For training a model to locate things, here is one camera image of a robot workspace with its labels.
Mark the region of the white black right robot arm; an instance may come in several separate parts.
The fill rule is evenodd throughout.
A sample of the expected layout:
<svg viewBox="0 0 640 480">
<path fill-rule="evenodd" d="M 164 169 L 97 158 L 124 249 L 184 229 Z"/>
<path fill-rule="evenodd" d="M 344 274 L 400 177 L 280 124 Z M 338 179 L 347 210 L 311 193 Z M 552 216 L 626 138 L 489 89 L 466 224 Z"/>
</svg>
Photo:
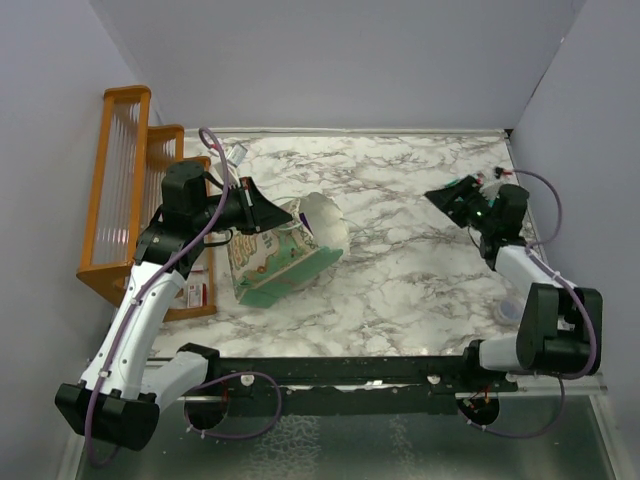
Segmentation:
<svg viewBox="0 0 640 480">
<path fill-rule="evenodd" d="M 602 295 L 566 280 L 547 265 L 521 234 L 529 193 L 519 185 L 469 175 L 426 192 L 426 199 L 454 224 L 480 234 L 488 267 L 525 297 L 516 335 L 482 340 L 474 358 L 459 367 L 461 383 L 481 391 L 496 371 L 593 375 L 600 366 Z"/>
</svg>

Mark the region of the purple Fox's candy bag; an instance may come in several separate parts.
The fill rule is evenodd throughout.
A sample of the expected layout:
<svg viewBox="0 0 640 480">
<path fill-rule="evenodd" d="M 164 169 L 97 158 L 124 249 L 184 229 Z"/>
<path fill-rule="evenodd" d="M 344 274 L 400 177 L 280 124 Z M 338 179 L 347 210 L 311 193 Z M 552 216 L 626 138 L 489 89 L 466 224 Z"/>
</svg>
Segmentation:
<svg viewBox="0 0 640 480">
<path fill-rule="evenodd" d="M 310 232 L 312 233 L 312 229 L 309 223 L 308 218 L 306 217 L 306 215 L 303 212 L 299 212 L 298 213 L 299 216 L 299 220 L 300 222 L 304 225 L 304 227 Z"/>
</svg>

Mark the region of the green paper gift bag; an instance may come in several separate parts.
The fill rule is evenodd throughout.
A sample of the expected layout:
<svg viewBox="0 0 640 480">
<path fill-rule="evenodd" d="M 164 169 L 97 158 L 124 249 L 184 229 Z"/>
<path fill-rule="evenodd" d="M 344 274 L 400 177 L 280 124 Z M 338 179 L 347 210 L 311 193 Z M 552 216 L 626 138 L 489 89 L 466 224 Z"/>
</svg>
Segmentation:
<svg viewBox="0 0 640 480">
<path fill-rule="evenodd" d="M 234 295 L 243 306 L 269 308 L 350 253 L 355 233 L 333 199 L 312 192 L 280 200 L 291 222 L 259 234 L 236 233 L 227 246 Z M 299 212 L 308 218 L 312 233 L 300 222 Z"/>
</svg>

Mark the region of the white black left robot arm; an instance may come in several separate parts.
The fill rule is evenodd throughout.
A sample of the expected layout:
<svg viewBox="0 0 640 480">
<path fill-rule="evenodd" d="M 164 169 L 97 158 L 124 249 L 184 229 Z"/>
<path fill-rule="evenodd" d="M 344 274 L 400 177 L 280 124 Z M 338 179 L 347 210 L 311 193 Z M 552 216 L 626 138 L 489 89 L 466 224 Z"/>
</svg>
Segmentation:
<svg viewBox="0 0 640 480">
<path fill-rule="evenodd" d="M 95 358 L 75 384 L 63 383 L 55 405 L 87 443 L 142 450 L 160 414 L 190 390 L 206 395 L 225 381 L 218 351 L 183 346 L 159 370 L 146 373 L 151 347 L 177 293 L 205 249 L 205 236 L 236 230 L 263 233 L 291 222 L 250 177 L 225 182 L 210 196 L 212 175 L 193 160 L 172 164 L 161 182 L 161 205 L 139 235 L 124 298 Z"/>
</svg>

